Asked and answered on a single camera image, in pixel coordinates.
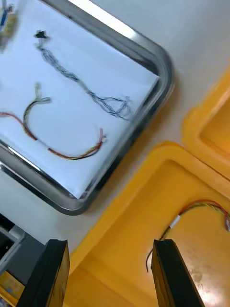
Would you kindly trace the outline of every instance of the wire connector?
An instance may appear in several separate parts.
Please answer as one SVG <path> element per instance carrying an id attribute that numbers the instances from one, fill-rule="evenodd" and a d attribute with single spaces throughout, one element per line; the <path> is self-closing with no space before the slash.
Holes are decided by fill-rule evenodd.
<path id="1" fill-rule="evenodd" d="M 227 231 L 230 232 L 230 220 L 229 220 L 229 217 L 226 217 L 225 227 L 226 227 Z"/>

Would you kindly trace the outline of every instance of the dark equipment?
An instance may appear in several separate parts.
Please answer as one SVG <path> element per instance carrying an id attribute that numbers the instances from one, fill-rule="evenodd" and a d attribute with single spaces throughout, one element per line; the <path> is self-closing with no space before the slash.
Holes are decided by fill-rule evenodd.
<path id="1" fill-rule="evenodd" d="M 154 240 L 151 269 L 159 307 L 205 307 L 173 240 Z"/>

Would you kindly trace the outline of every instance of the tray rim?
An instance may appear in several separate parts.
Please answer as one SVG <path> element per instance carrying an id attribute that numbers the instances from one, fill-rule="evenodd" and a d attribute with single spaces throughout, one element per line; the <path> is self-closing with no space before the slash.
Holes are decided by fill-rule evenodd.
<path id="1" fill-rule="evenodd" d="M 121 141 L 118 145 L 115 158 L 109 163 L 108 159 L 106 160 L 99 175 L 92 180 L 80 199 L 75 198 L 46 172 L 0 140 L 0 167 L 3 172 L 14 178 L 61 213 L 79 215 L 89 208 L 92 201 L 100 192 L 107 179 L 128 152 L 139 134 L 144 130 L 148 122 L 156 115 L 156 112 L 159 111 L 171 94 L 174 87 L 173 65 L 168 53 L 162 47 L 150 41 L 148 38 L 128 27 L 88 0 L 81 0 L 81 8 L 73 3 L 74 0 L 42 0 L 42 2 L 69 17 L 87 31 L 112 45 L 115 49 L 121 51 L 120 48 L 124 48 L 124 54 L 153 72 L 158 70 L 158 75 L 160 77 L 158 85 L 155 86 L 144 102 L 145 112 L 142 111 L 138 113 L 138 117 L 135 116 L 132 119 L 129 125 L 130 127 L 125 131 L 128 138 L 126 141 Z M 98 8 L 100 12 L 103 11 L 106 14 L 106 18 L 94 10 L 92 11 L 93 16 L 89 14 L 89 6 L 91 9 Z M 119 23 L 119 32 L 114 29 L 114 27 L 112 28 L 106 25 L 110 19 L 113 21 L 116 20 Z M 127 29 L 132 33 L 132 37 L 127 37 Z M 153 63 L 153 60 L 148 60 L 149 58 L 155 59 L 156 62 Z"/>
<path id="2" fill-rule="evenodd" d="M 90 229 L 87 236 L 70 254 L 71 275 L 80 263 L 90 254 L 91 250 L 101 241 L 115 225 L 125 211 L 132 206 L 132 201 L 141 193 L 145 185 L 157 171 L 168 161 L 176 163 L 190 174 L 205 182 L 220 195 L 230 200 L 230 182 L 207 164 L 201 162 L 186 148 L 176 142 L 158 143 L 148 153 L 140 168 L 134 173 L 121 193 L 106 208 L 98 222 Z"/>

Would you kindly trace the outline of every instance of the yellow plastic bin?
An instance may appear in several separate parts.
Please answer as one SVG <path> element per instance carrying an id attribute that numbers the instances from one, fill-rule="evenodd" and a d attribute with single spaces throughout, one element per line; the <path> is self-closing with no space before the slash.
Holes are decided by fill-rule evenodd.
<path id="1" fill-rule="evenodd" d="M 204 163 L 230 179 L 230 70 L 203 103 L 184 119 L 183 143 Z"/>
<path id="2" fill-rule="evenodd" d="M 153 240 L 197 199 L 230 211 L 230 182 L 176 143 L 153 148 L 71 255 L 65 307 L 157 307 L 145 267 Z M 223 214 L 196 208 L 171 230 L 206 307 L 230 302 L 230 233 Z"/>

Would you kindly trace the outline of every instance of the blue wire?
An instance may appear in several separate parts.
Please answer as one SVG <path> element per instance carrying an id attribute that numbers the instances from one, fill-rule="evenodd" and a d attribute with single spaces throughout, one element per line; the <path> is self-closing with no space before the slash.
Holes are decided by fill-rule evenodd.
<path id="1" fill-rule="evenodd" d="M 82 82 L 74 73 L 66 70 L 63 66 L 59 64 L 59 61 L 54 57 L 52 52 L 43 47 L 42 40 L 39 40 L 39 46 L 37 47 L 38 50 L 41 52 L 43 59 L 53 66 L 58 72 L 60 72 L 64 77 L 73 80 L 74 82 L 78 83 L 84 91 L 91 96 L 92 100 L 97 103 L 102 110 L 115 116 L 117 118 L 121 118 L 123 120 L 129 120 L 128 117 L 131 114 L 131 108 L 129 106 L 130 99 L 126 97 L 125 99 L 114 98 L 114 97 L 99 97 L 94 92 L 91 92 L 89 88 Z M 119 109 L 115 110 L 110 103 L 111 102 L 118 102 L 120 103 Z"/>
<path id="2" fill-rule="evenodd" d="M 7 10 L 3 11 L 2 17 L 1 17 L 1 23 L 0 23 L 0 27 L 2 28 L 5 24 L 6 21 L 6 17 L 7 17 Z"/>

